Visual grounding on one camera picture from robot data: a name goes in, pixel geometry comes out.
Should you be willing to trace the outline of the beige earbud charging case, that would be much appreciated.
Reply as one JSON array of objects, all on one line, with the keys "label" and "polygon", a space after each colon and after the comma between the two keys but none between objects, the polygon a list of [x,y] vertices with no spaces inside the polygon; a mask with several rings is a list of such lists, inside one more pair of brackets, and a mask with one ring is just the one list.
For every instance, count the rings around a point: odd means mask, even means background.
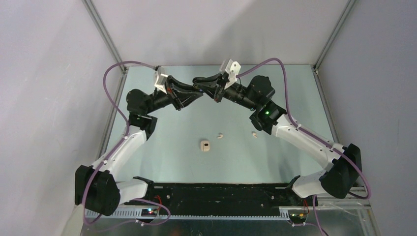
[{"label": "beige earbud charging case", "polygon": [[201,140],[200,141],[200,150],[202,152],[210,151],[210,142],[209,142],[209,140]]}]

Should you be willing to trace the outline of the black earbud charging case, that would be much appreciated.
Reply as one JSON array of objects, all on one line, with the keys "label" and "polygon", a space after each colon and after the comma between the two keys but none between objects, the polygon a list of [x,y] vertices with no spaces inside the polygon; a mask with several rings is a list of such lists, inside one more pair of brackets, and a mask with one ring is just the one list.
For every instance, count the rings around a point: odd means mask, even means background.
[{"label": "black earbud charging case", "polygon": [[200,93],[202,96],[204,95],[204,91],[201,89],[201,88],[199,88],[197,85],[193,85],[193,89],[195,90],[195,91],[197,91],[198,93]]}]

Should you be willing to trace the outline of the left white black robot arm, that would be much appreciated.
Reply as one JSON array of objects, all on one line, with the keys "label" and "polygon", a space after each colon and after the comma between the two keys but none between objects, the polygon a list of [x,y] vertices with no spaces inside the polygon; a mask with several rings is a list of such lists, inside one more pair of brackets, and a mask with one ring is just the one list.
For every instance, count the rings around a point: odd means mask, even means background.
[{"label": "left white black robot arm", "polygon": [[150,180],[134,177],[118,181],[117,177],[129,158],[154,132],[157,118],[150,115],[152,112],[168,105],[179,111],[203,96],[202,90],[172,76],[166,78],[163,88],[163,91],[155,89],[152,94],[139,89],[127,93],[129,115],[124,117],[126,127],[120,140],[91,165],[81,165],[75,172],[75,205],[110,216],[119,205],[134,199],[144,205],[153,203],[155,191],[148,187]]}]

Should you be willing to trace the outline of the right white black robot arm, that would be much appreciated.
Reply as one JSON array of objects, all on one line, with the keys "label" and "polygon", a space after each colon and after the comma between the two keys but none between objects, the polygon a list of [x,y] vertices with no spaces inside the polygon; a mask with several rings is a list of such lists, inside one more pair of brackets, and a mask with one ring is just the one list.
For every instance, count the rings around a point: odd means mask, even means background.
[{"label": "right white black robot arm", "polygon": [[227,73],[211,77],[195,77],[193,86],[205,92],[215,102],[223,98],[253,111],[251,123],[259,130],[281,138],[309,154],[322,170],[291,180],[286,192],[288,203],[300,205],[306,197],[328,193],[344,199],[349,195],[361,168],[360,149],[333,143],[305,129],[289,112],[272,101],[275,93],[269,77],[257,75],[247,87],[231,84]]}]

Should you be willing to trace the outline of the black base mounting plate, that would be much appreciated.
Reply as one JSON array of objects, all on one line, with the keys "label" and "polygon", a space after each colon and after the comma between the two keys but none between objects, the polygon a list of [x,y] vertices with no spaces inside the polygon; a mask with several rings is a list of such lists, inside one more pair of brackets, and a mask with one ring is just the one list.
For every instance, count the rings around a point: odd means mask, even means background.
[{"label": "black base mounting plate", "polygon": [[312,197],[301,198],[284,183],[160,183],[144,196],[166,206],[172,216],[279,216],[281,207],[317,206]]}]

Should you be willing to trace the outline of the left controller circuit board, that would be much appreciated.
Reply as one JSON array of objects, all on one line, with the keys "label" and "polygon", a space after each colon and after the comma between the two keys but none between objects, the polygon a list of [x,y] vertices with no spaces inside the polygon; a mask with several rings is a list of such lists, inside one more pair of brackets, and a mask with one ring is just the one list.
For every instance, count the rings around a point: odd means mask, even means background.
[{"label": "left controller circuit board", "polygon": [[141,217],[157,217],[159,214],[158,208],[144,208],[141,211]]}]

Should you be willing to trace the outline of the controller circuit board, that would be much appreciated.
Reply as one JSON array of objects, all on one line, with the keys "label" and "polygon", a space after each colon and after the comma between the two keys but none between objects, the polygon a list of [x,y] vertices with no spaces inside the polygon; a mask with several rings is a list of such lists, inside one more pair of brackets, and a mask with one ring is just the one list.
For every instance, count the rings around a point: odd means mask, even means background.
[{"label": "controller circuit board", "polygon": [[144,208],[141,211],[141,217],[157,217],[159,214],[158,208]]},{"label": "controller circuit board", "polygon": [[291,213],[289,215],[289,221],[291,224],[304,225],[307,221],[309,213]]}]

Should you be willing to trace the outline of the right controller circuit board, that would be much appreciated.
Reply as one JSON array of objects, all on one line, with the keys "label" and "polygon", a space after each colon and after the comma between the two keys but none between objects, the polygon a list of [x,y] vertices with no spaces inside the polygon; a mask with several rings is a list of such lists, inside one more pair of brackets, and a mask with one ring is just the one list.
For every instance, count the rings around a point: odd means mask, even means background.
[{"label": "right controller circuit board", "polygon": [[304,225],[307,221],[309,213],[291,213],[289,215],[289,221],[291,224]]}]

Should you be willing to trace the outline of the aluminium frame rail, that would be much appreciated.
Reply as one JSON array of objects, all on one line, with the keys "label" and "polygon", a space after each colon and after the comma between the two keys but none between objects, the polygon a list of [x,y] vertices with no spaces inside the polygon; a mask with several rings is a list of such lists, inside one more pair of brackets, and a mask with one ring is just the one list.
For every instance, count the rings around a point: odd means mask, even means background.
[{"label": "aluminium frame rail", "polygon": [[278,207],[368,207],[366,200],[336,199],[328,196],[301,198],[289,188],[274,184],[188,184],[157,183],[151,185],[144,200],[166,206],[173,214],[202,214],[208,210],[226,212],[248,209],[266,211]]}]

